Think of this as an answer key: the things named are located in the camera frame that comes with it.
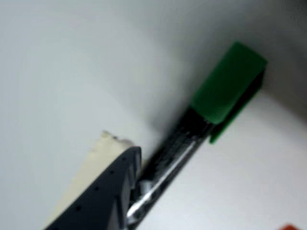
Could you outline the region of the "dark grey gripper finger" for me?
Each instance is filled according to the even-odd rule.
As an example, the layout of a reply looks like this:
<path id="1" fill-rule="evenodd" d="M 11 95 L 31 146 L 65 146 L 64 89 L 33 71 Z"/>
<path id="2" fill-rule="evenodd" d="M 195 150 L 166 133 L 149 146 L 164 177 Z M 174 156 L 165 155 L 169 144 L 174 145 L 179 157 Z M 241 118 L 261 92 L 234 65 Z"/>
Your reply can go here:
<path id="1" fill-rule="evenodd" d="M 125 230 L 141 156 L 140 147 L 124 151 L 46 229 Z"/>

